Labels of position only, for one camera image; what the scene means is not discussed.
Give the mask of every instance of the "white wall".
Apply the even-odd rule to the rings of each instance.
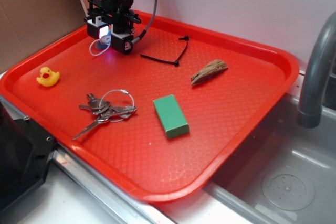
[[[132,8],[152,12],[154,0]],[[159,0],[157,14],[292,53],[305,69],[336,0]]]

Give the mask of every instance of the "white cable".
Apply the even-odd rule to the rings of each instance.
[[[109,92],[107,92],[105,95],[103,95],[103,97],[101,98],[100,100],[100,103],[98,105],[98,107],[101,107],[101,103],[103,102],[104,98],[109,94],[109,93],[112,93],[112,92],[116,92],[116,91],[119,91],[123,94],[127,94],[131,99],[132,99],[132,108],[134,109],[134,106],[135,106],[135,103],[134,103],[134,98],[133,96],[127,92],[125,89],[113,89],[113,90],[110,90]],[[125,118],[122,118],[122,119],[119,119],[119,120],[110,120],[111,123],[117,123],[117,122],[120,122],[122,120],[124,120]]]
[[[92,46],[93,46],[96,42],[100,42],[100,39],[96,39],[96,40],[94,40],[94,41],[91,43],[90,48],[89,48],[89,51],[90,51],[90,53],[91,53],[93,56],[99,56],[99,55],[101,55],[102,53],[106,52],[107,49],[109,49],[109,47],[110,47],[110,45],[111,45],[111,43],[107,43],[107,44],[106,44],[107,47],[106,47],[102,52],[99,52],[98,54],[94,54],[94,53],[92,52],[91,48],[92,48]]]

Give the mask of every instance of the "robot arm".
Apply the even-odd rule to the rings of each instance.
[[[100,39],[110,29],[111,47],[123,54],[129,54],[133,48],[134,23],[141,22],[138,14],[130,9],[133,0],[88,1],[88,35]]]

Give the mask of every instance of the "black zip tie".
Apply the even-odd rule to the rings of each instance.
[[[143,54],[140,54],[140,56],[143,57],[143,58],[146,58],[146,59],[150,59],[150,60],[154,60],[154,61],[157,61],[157,62],[160,62],[160,63],[170,64],[170,65],[174,65],[174,66],[178,67],[180,65],[180,59],[182,58],[182,56],[184,55],[184,53],[187,50],[189,36],[186,35],[186,36],[184,36],[182,38],[178,38],[178,40],[185,40],[186,41],[186,45],[185,45],[182,53],[180,54],[180,56],[178,57],[178,59],[176,61],[160,60],[160,59],[157,59],[157,58],[154,58],[154,57],[151,57],[151,56],[147,56],[147,55],[143,55]]]

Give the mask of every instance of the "sink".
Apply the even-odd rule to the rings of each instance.
[[[305,129],[297,104],[286,94],[211,179],[252,223],[335,222],[336,113],[323,108],[320,125]]]

